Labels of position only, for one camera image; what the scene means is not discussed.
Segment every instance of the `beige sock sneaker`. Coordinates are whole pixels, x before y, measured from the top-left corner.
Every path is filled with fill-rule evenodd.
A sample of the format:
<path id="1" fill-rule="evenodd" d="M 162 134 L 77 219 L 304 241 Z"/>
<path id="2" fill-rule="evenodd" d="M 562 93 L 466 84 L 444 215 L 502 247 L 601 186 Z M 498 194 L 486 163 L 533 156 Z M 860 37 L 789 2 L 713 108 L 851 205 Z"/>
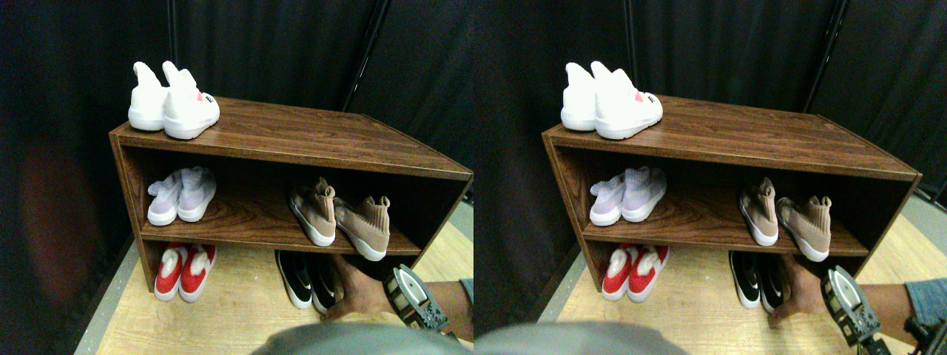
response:
<path id="1" fill-rule="evenodd" d="M 759 186 L 750 186 L 740 196 L 740 212 L 750 226 L 750 234 L 757 244 L 770 246 L 779 239 L 776 217 L 776 190 L 769 178 Z"/>
<path id="2" fill-rule="evenodd" d="M 315 245 L 329 246 L 335 241 L 334 198 L 335 189 L 321 177 L 315 188 L 299 186 L 290 197 L 293 214 Z"/>
<path id="3" fill-rule="evenodd" d="M 375 200 L 368 196 L 362 204 L 352 208 L 341 199 L 335 199 L 335 219 L 339 227 L 346 232 L 359 254 L 371 261 L 384 257 L 390 237 L 388 208 L 391 202 L 385 196 L 378 202 L 375 204 Z"/>
<path id="4" fill-rule="evenodd" d="M 822 261 L 829 256 L 831 243 L 831 200 L 815 196 L 802 206 L 783 197 L 776 203 L 779 222 L 793 235 L 803 255 L 812 261 Z"/>

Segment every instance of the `gray floor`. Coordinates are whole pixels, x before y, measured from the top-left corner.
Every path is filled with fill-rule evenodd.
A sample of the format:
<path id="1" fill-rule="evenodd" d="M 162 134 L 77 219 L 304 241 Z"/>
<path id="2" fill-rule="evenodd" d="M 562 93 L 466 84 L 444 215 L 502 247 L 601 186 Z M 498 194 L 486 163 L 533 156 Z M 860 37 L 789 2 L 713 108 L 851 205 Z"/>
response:
<path id="1" fill-rule="evenodd" d="M 937 246 L 941 253 L 947 255 L 947 211 L 918 196 L 911 196 L 901 212 L 911 224 L 918 227 L 918 230 Z M 563 282 L 553 293 L 552 299 L 545 306 L 539 322 L 554 322 L 559 318 L 559 314 L 565 307 L 565 301 L 569 299 L 569 294 L 576 287 L 579 275 L 583 271 L 585 271 L 585 258 L 579 254 L 563 278 Z"/>
<path id="2" fill-rule="evenodd" d="M 451 215 L 450 222 L 457 227 L 460 233 L 467 237 L 467 239 L 474 241 L 474 207 L 471 204 L 458 204 L 454 210 L 454 214 Z M 128 283 L 128 279 L 132 275 L 132 270 L 134 269 L 134 265 L 138 262 L 138 258 L 138 248 L 132 245 L 125 255 L 125 258 L 122 259 L 115 277 L 112 278 L 112 283 L 109 285 L 108 291 L 105 292 L 101 302 L 98 303 L 96 314 L 92 316 L 89 327 L 86 328 L 85 333 L 82 334 L 82 340 L 79 342 L 79 346 L 76 347 L 77 355 L 95 354 L 98 351 L 98 345 L 105 335 L 105 330 L 109 327 L 109 321 L 112 320 L 112 314 L 116 311 L 118 300 L 121 298 L 122 292 L 125 291 L 125 284 Z"/>

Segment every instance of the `shoe rack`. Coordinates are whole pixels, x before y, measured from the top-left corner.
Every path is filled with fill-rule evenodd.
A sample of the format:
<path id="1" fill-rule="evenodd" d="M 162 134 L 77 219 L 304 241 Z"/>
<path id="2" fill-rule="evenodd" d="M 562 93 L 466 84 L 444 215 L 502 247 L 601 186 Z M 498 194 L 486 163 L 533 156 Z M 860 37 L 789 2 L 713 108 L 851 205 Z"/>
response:
<path id="1" fill-rule="evenodd" d="M 753 241 L 737 203 L 740 191 L 769 177 L 777 199 L 832 200 L 830 256 L 854 275 L 879 245 L 921 174 L 820 115 L 687 98 L 659 97 L 664 117 L 624 140 L 562 124 L 543 133 L 546 152 L 589 271 L 601 292 L 620 242 L 800 254 L 780 226 L 773 246 Z M 588 218 L 589 188 L 625 168 L 658 167 L 668 191 L 640 223 L 599 227 Z"/>
<path id="2" fill-rule="evenodd" d="M 293 187 L 319 176 L 350 204 L 368 195 L 391 200 L 386 256 L 366 262 L 369 269 L 413 266 L 473 181 L 469 169 L 366 115 L 232 98 L 218 102 L 220 120 L 191 140 L 139 131 L 128 122 L 109 132 L 149 291 L 168 241 L 358 254 L 338 229 L 332 245 L 313 244 L 290 211 Z M 210 168 L 217 177 L 204 217 L 151 225 L 148 185 L 194 166 Z"/>

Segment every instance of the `red shoe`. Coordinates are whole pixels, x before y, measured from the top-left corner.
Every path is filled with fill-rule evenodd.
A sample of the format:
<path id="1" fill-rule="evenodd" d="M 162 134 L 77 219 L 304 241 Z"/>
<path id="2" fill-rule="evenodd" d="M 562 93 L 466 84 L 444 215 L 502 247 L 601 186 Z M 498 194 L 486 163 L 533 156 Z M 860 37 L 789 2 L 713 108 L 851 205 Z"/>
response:
<path id="1" fill-rule="evenodd" d="M 628 277 L 628 298 L 641 303 L 651 294 L 654 281 L 668 263 L 670 248 L 661 245 L 639 245 L 637 249 L 629 249 L 628 254 L 635 259 Z"/>
<path id="2" fill-rule="evenodd" d="M 632 272 L 634 259 L 625 249 L 632 247 L 630 243 L 622 243 L 612 252 L 605 278 L 601 281 L 601 296 L 609 301 L 617 301 L 628 291 L 628 275 Z"/>
<path id="3" fill-rule="evenodd" d="M 207 275 L 217 262 L 217 247 L 213 245 L 193 244 L 188 251 L 188 262 L 181 273 L 181 299 L 187 302 L 197 301 L 207 284 Z"/>
<path id="4" fill-rule="evenodd" d="M 188 259 L 188 249 L 183 243 L 170 242 L 161 256 L 158 276 L 154 278 L 154 296 L 162 301 L 171 301 L 181 288 L 181 271 Z"/>

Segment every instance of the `shoe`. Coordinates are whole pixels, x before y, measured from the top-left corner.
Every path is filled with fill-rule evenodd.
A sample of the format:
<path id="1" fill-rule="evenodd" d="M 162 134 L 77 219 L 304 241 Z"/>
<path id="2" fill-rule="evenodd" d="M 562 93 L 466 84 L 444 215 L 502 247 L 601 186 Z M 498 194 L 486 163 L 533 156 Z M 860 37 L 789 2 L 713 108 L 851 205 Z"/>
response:
<path id="1" fill-rule="evenodd" d="M 730 251 L 730 271 L 733 272 L 733 283 L 737 286 L 737 296 L 748 309 L 759 306 L 756 256 L 755 253 Z"/>
<path id="2" fill-rule="evenodd" d="M 612 225 L 621 217 L 621 199 L 625 193 L 625 182 L 622 174 L 609 181 L 602 181 L 589 189 L 592 196 L 598 196 L 592 209 L 589 211 L 589 220 L 598 226 Z"/>
<path id="3" fill-rule="evenodd" d="M 633 247 L 630 243 L 622 243 L 612 252 L 608 271 L 601 281 L 601 296 L 609 301 L 617 301 L 628 291 L 628 276 L 632 272 L 634 259 L 625 249 Z"/>
<path id="4" fill-rule="evenodd" d="M 168 88 L 143 62 L 132 69 L 138 77 L 138 86 L 132 89 L 132 104 L 128 107 L 128 123 L 142 131 L 161 131 L 165 128 L 165 100 Z"/>
<path id="5" fill-rule="evenodd" d="M 148 206 L 149 223 L 162 226 L 174 222 L 182 187 L 181 170 L 168 175 L 164 181 L 148 186 L 148 194 L 154 196 L 152 204 Z"/>
<path id="6" fill-rule="evenodd" d="M 313 306 L 322 314 L 335 305 L 335 279 L 329 259 L 324 254 L 308 253 L 306 270 L 313 281 Z"/>
<path id="7" fill-rule="evenodd" d="M 352 208 L 339 198 L 335 198 L 335 220 L 339 228 L 346 232 L 352 245 L 359 254 L 371 261 L 384 257 L 388 248 L 388 207 L 391 202 L 382 196 L 375 200 L 368 196 L 357 208 Z"/>
<path id="8" fill-rule="evenodd" d="M 819 201 L 817 197 L 812 196 L 805 206 L 799 206 L 786 197 L 776 202 L 779 223 L 789 231 L 795 243 L 799 245 L 799 251 L 809 260 L 819 262 L 829 256 L 830 207 L 829 197 L 823 197 L 822 201 Z"/>
<path id="9" fill-rule="evenodd" d="M 181 273 L 188 259 L 188 249 L 183 243 L 170 242 L 161 256 L 158 276 L 154 278 L 154 296 L 162 301 L 171 301 L 181 289 Z"/>
<path id="10" fill-rule="evenodd" d="M 197 222 L 207 211 L 207 204 L 217 193 L 214 173 L 207 168 L 181 169 L 181 199 L 178 201 L 178 218 L 185 222 Z"/>
<path id="11" fill-rule="evenodd" d="M 214 97 L 197 89 L 190 72 L 179 72 L 171 62 L 161 66 L 170 84 L 165 103 L 165 133 L 178 139 L 192 139 L 217 123 L 221 107 Z"/>
<path id="12" fill-rule="evenodd" d="M 335 241 L 334 198 L 335 189 L 321 177 L 315 188 L 299 186 L 290 194 L 290 209 L 315 245 L 329 246 Z"/>
<path id="13" fill-rule="evenodd" d="M 668 178 L 658 168 L 625 169 L 625 194 L 621 202 L 621 217 L 628 222 L 642 222 L 668 190 Z"/>
<path id="14" fill-rule="evenodd" d="M 595 130 L 595 79 L 576 63 L 565 65 L 569 86 L 563 90 L 560 117 L 565 128 L 575 131 Z"/>
<path id="15" fill-rule="evenodd" d="M 595 130 L 603 138 L 625 139 L 661 120 L 661 101 L 641 93 L 622 69 L 609 72 L 601 62 L 592 62 L 596 80 Z"/>
<path id="16" fill-rule="evenodd" d="M 628 276 L 628 298 L 635 303 L 641 303 L 651 294 L 654 282 L 668 264 L 670 247 L 636 245 L 625 250 L 634 259 L 631 274 Z"/>
<path id="17" fill-rule="evenodd" d="M 750 226 L 750 235 L 757 244 L 770 246 L 779 239 L 776 217 L 776 191 L 769 178 L 759 186 L 747 187 L 740 195 L 740 212 Z"/>
<path id="18" fill-rule="evenodd" d="M 181 273 L 181 299 L 194 303 L 204 292 L 207 276 L 217 263 L 217 247 L 193 244 L 188 250 L 188 261 Z"/>
<path id="19" fill-rule="evenodd" d="M 303 253 L 276 250 L 274 254 L 290 301 L 298 309 L 307 309 L 313 304 L 313 282 L 309 279 Z"/>
<path id="20" fill-rule="evenodd" d="M 759 272 L 759 295 L 763 308 L 772 313 L 782 305 L 782 277 L 779 273 L 778 256 L 775 254 L 757 254 Z"/>

